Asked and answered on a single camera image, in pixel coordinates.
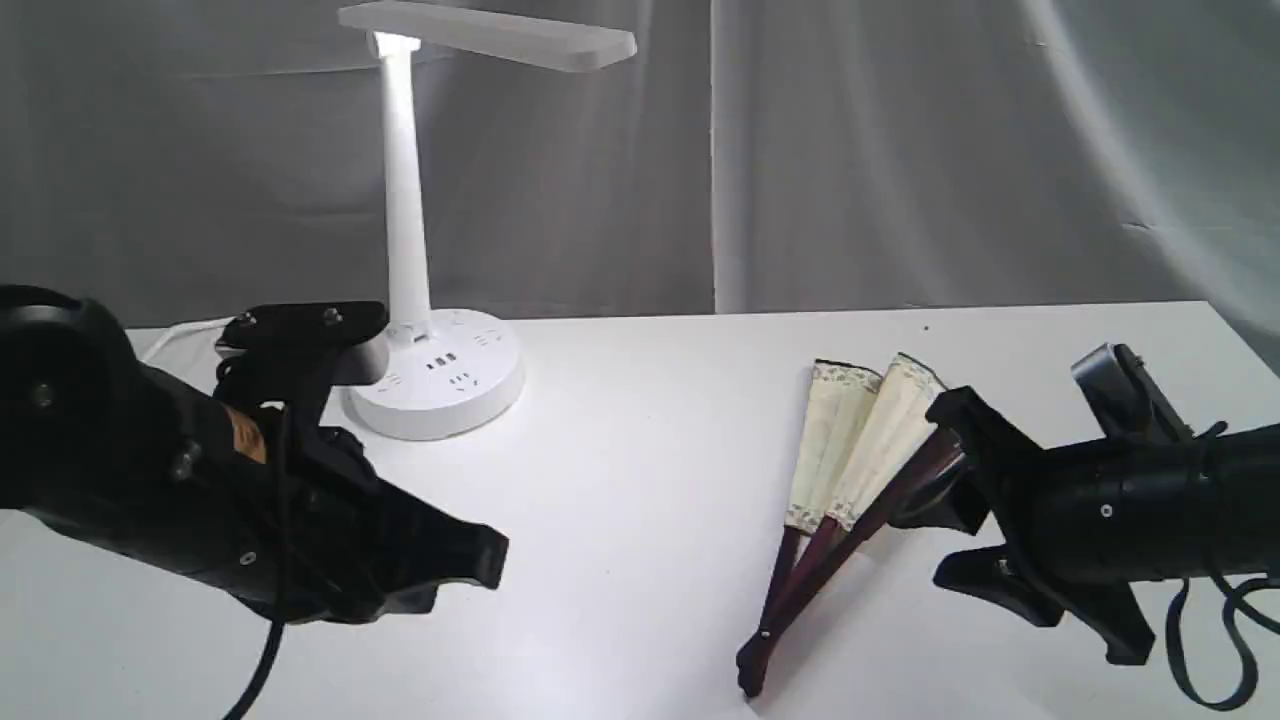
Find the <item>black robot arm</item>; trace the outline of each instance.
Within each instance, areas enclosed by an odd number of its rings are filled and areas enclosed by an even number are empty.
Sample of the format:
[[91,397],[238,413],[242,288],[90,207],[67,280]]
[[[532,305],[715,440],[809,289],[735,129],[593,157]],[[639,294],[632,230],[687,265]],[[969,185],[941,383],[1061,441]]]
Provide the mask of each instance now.
[[335,384],[381,377],[385,324],[378,302],[255,307],[224,331],[209,397],[138,363],[96,302],[0,286],[0,507],[279,624],[497,588],[504,536],[384,482],[319,424]]
[[[943,393],[928,419],[955,433],[966,456],[904,503],[899,528],[942,527],[975,534],[992,515],[1005,543],[955,552],[934,583],[1005,607],[1033,625],[1071,612],[1096,630],[1115,665],[1146,664],[1155,634],[1129,584],[1183,579],[1166,642],[1175,680],[1213,710],[1244,705],[1257,683],[1235,612],[1280,632],[1244,596],[1280,587],[1280,425],[1193,437],[1123,345],[1103,346],[1073,368],[1105,438],[1041,448],[972,388]],[[1224,575],[1265,573],[1233,588]],[[1244,664],[1235,694],[1206,702],[1190,685],[1178,620],[1187,580],[1208,577],[1226,597],[1224,621]]]

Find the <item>white curtain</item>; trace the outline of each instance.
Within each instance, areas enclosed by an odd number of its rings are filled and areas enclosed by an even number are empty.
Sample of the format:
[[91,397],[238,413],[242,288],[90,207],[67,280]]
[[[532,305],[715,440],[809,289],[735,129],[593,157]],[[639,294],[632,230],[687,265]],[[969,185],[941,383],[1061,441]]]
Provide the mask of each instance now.
[[[381,296],[376,69],[343,4],[0,0],[0,282],[133,324]],[[417,54],[438,304],[1208,299],[1280,365],[1274,1],[468,4],[640,54]]]
[[713,19],[722,311],[1208,299],[1280,364],[1275,3]]
[[[134,325],[385,297],[356,0],[0,0],[0,282]],[[634,31],[593,74],[415,54],[438,306],[712,311],[707,0],[475,0]]]

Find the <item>white desk lamp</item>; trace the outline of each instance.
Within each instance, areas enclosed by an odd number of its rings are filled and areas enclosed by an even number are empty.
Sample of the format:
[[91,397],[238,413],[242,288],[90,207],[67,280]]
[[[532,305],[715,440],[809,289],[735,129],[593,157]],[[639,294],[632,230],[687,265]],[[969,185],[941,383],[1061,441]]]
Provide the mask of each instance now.
[[343,8],[338,22],[372,33],[381,64],[387,164],[390,364],[378,384],[351,389],[352,407],[385,436],[453,436],[509,407],[520,397],[525,373],[507,323],[475,310],[431,310],[410,58],[430,42],[585,72],[635,55],[636,41],[620,29],[419,3]]

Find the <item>white table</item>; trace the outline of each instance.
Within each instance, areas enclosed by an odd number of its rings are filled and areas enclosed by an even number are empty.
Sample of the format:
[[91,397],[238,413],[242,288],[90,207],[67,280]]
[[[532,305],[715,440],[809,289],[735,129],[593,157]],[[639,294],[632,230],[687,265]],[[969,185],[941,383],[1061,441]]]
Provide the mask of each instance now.
[[[511,537],[502,588],[453,587],[428,616],[292,628],[255,717],[1204,717],[1174,687],[1170,583],[1139,585],[1161,635],[1112,667],[1070,616],[1034,629],[936,589],[948,551],[884,530],[788,632],[746,705],[733,653],[754,629],[815,356],[933,365],[1043,445],[1097,437],[1069,374],[1126,342],[1197,429],[1280,420],[1280,379],[1204,304],[517,323],[529,384],[504,416],[438,443],[361,432],[387,479]],[[159,364],[212,384],[209,336]],[[332,421],[347,423],[330,404]],[[220,717],[266,624],[229,597],[46,532],[0,529],[0,717]],[[1257,605],[1276,611],[1280,598]],[[1202,691],[1234,687],[1221,598],[1196,584],[1187,643]],[[1280,641],[1242,620],[1280,715]]]

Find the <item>black metal bracket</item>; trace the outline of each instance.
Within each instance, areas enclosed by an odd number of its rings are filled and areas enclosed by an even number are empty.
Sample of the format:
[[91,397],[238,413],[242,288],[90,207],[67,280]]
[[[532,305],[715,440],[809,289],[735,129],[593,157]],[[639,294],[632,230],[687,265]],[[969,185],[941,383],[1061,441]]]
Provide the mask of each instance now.
[[[1128,443],[1188,442],[1190,429],[1124,345],[1103,345],[1073,365],[1073,375],[1107,438]],[[924,486],[893,520],[899,528],[942,527],[977,534],[992,514],[1005,544],[955,552],[934,575],[938,587],[993,602],[1036,626],[1071,612],[1107,643],[1107,661],[1142,665],[1155,634],[1126,583],[1082,584],[1056,578],[1028,547],[1027,489],[1060,460],[991,409],[972,388],[942,393],[928,419],[960,438],[965,462]]]

